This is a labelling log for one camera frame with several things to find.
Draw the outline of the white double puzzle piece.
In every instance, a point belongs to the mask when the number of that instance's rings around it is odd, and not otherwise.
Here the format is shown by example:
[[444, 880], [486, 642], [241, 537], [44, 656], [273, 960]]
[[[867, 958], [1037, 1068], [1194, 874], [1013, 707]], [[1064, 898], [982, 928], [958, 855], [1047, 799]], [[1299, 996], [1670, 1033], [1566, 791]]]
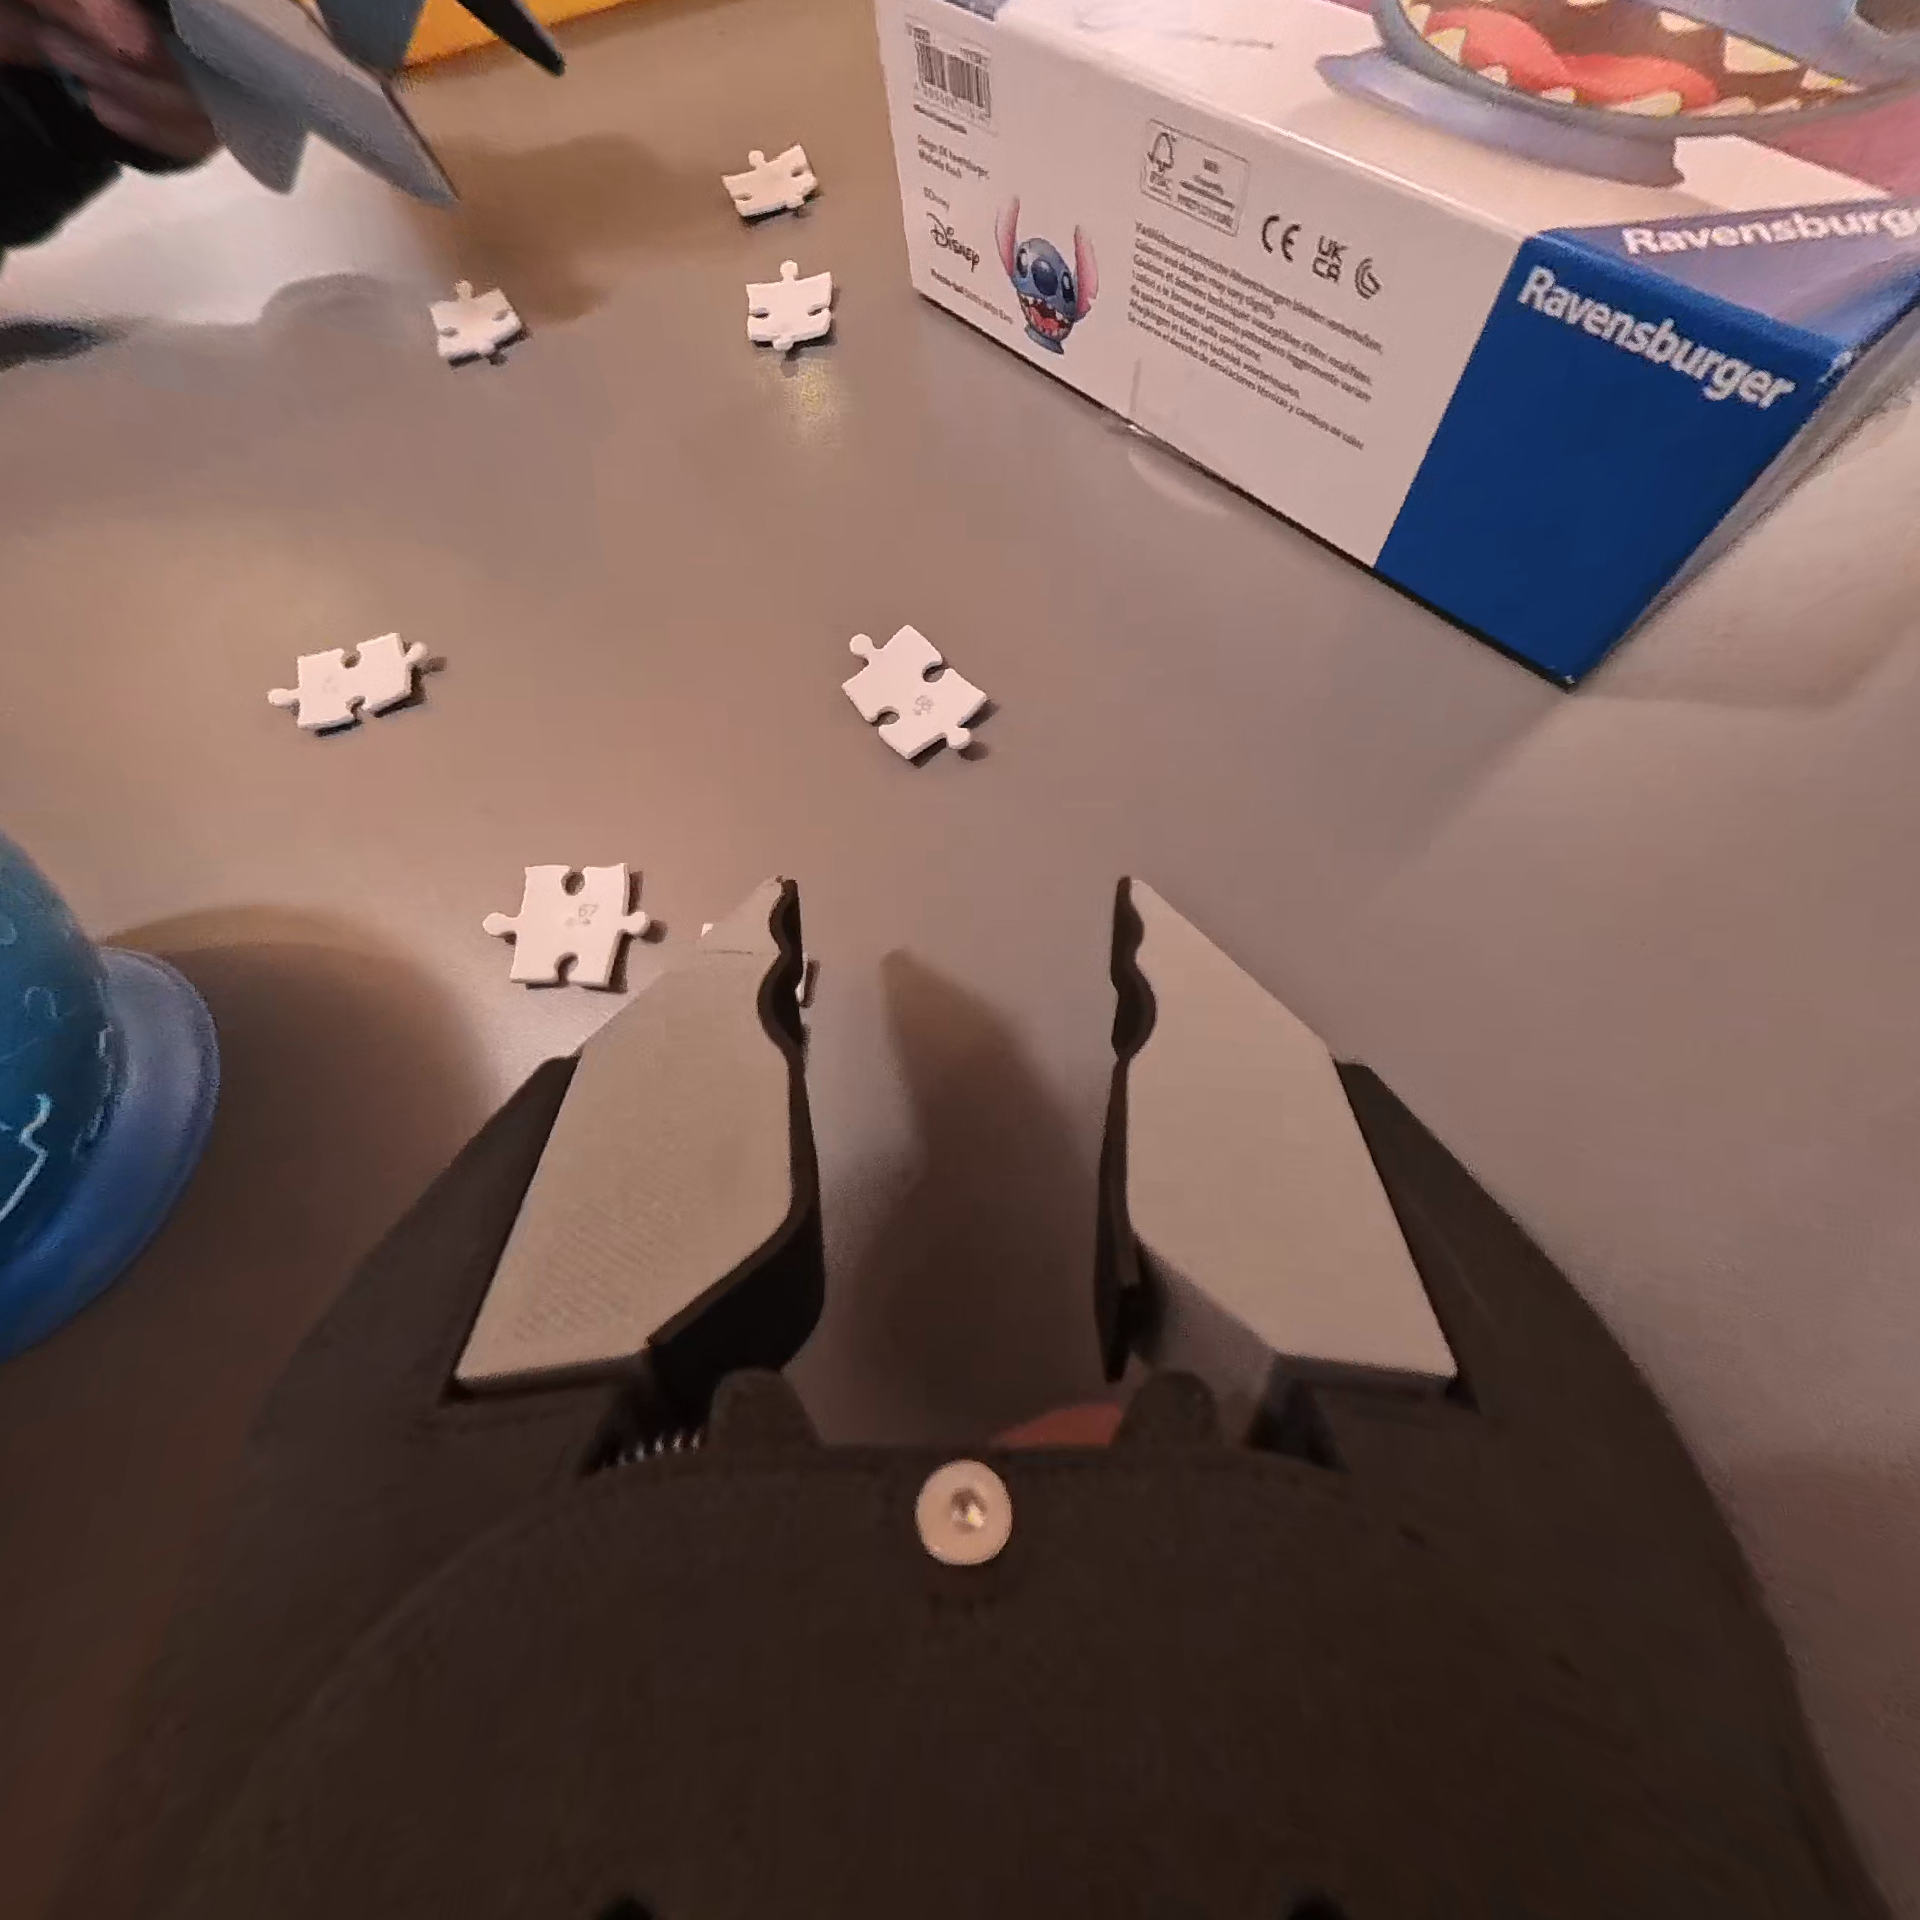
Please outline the white double puzzle piece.
[[968, 682], [919, 628], [897, 628], [886, 640], [855, 632], [850, 654], [860, 670], [843, 691], [902, 762], [921, 762], [938, 747], [964, 754], [975, 746], [975, 720], [989, 695]]
[[424, 642], [386, 632], [354, 650], [300, 656], [299, 682], [267, 690], [267, 704], [292, 711], [300, 730], [348, 730], [409, 704], [424, 666]]

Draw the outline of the blue 3D puzzle ball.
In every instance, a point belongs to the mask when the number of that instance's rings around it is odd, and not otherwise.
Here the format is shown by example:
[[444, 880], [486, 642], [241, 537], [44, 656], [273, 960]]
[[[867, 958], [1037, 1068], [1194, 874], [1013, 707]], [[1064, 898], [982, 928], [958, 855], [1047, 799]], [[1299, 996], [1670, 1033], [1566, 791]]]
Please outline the blue 3D puzzle ball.
[[64, 1121], [34, 1089], [6, 1125], [3, 1358], [87, 1308], [154, 1241], [195, 1171], [221, 1087], [213, 1012], [154, 954], [101, 948], [101, 1015], [87, 1064], [101, 1100]]

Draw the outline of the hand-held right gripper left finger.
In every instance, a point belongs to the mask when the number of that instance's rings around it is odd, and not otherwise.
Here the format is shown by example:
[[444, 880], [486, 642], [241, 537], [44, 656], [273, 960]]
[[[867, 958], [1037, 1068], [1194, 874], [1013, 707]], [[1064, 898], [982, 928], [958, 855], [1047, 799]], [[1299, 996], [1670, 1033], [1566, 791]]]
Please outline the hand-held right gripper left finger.
[[799, 888], [769, 877], [730, 916], [778, 928], [780, 954], [695, 948], [579, 1051], [462, 1391], [636, 1380], [656, 1403], [713, 1403], [812, 1335], [827, 1255]]

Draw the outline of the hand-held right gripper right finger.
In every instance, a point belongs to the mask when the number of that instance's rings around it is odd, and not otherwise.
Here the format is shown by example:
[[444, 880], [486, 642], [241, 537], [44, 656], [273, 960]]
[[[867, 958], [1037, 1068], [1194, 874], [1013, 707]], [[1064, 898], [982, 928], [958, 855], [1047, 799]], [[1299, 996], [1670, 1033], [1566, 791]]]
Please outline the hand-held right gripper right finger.
[[1296, 1388], [1451, 1394], [1460, 1363], [1320, 1033], [1144, 877], [1118, 880], [1112, 981], [1104, 1378], [1191, 1374], [1244, 1437]]

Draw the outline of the person's left forearm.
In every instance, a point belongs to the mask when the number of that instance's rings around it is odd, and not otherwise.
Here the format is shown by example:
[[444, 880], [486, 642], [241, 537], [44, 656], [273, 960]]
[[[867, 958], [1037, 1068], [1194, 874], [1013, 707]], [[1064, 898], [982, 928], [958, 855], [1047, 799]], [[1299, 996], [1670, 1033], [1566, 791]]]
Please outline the person's left forearm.
[[218, 146], [163, 4], [3, 4], [3, 251], [129, 171], [173, 177]]

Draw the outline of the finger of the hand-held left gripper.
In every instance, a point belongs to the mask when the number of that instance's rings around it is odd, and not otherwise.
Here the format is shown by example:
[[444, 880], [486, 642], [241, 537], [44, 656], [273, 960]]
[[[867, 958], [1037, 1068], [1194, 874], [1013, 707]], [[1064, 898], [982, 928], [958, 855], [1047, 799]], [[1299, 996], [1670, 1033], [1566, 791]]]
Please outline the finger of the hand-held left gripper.
[[458, 4], [480, 30], [549, 75], [566, 75], [566, 52], [530, 4]]
[[299, 185], [312, 141], [428, 205], [458, 193], [391, 82], [339, 49], [303, 4], [163, 4], [169, 49], [237, 162]]

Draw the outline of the white and blue puzzle box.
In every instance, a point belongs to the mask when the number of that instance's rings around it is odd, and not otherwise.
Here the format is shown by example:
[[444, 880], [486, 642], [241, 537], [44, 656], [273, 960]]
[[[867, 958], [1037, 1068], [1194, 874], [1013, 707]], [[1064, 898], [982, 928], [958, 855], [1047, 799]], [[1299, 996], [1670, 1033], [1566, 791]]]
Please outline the white and blue puzzle box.
[[874, 4], [919, 294], [1573, 687], [1917, 371], [1917, 4]]

